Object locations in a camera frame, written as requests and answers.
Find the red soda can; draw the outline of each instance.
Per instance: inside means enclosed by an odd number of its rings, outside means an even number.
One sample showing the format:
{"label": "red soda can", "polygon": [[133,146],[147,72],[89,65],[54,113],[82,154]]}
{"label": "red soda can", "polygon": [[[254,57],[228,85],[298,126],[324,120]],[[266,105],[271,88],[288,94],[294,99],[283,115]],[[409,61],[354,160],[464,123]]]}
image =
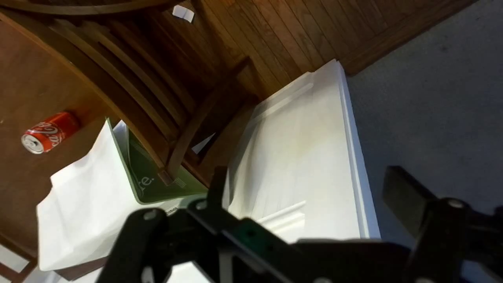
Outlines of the red soda can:
{"label": "red soda can", "polygon": [[79,120],[74,115],[62,112],[27,129],[21,143],[33,154],[49,153],[79,127]]}

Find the gray carpet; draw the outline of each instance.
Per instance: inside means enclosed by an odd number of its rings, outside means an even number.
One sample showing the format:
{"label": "gray carpet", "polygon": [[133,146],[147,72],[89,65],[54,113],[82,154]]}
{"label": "gray carpet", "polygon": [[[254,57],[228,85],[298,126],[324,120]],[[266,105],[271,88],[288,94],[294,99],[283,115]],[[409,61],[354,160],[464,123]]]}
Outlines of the gray carpet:
{"label": "gray carpet", "polygon": [[[381,198],[387,165],[441,197],[503,204],[503,2],[480,0],[349,79],[382,236],[412,244]],[[470,282],[492,282],[467,264]]]}

